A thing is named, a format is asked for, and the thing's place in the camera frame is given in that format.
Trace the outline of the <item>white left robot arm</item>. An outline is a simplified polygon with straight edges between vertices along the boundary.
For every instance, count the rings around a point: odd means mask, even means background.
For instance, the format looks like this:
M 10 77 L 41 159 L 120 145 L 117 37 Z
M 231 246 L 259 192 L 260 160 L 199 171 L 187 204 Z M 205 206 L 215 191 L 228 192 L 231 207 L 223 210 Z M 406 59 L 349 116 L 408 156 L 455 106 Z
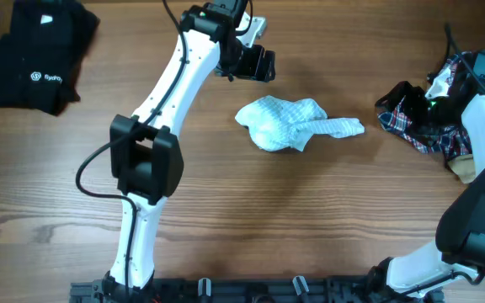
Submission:
M 150 297 L 153 250 L 164 205 L 184 171 L 179 136 L 195 96 L 211 73 L 274 80 L 274 52 L 256 44 L 267 26 L 249 1 L 194 5 L 177 20 L 177 44 L 147 99 L 109 128 L 111 172 L 122 195 L 116 259 L 95 295 L 104 301 Z

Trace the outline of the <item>light blue striped shirt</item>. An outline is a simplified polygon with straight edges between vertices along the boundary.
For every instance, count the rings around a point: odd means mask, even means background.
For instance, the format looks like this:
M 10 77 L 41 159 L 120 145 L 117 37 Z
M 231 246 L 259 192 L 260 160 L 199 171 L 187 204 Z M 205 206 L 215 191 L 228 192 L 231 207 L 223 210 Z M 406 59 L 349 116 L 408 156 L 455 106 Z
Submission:
M 286 148 L 302 152 L 314 135 L 342 139 L 365 132 L 359 119 L 330 118 L 312 98 L 288 101 L 268 95 L 242 107 L 235 121 L 267 152 Z

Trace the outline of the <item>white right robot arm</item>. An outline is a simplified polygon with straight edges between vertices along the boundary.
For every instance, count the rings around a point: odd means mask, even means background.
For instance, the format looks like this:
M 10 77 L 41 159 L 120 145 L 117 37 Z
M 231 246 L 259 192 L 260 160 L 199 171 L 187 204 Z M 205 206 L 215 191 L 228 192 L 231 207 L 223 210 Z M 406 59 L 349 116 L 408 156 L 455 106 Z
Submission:
M 417 148 L 470 156 L 474 174 L 432 242 L 383 260 L 351 285 L 370 302 L 436 302 L 447 284 L 485 280 L 485 49 L 449 56 L 428 81 L 426 89 L 400 82 L 381 97 L 379 121 Z

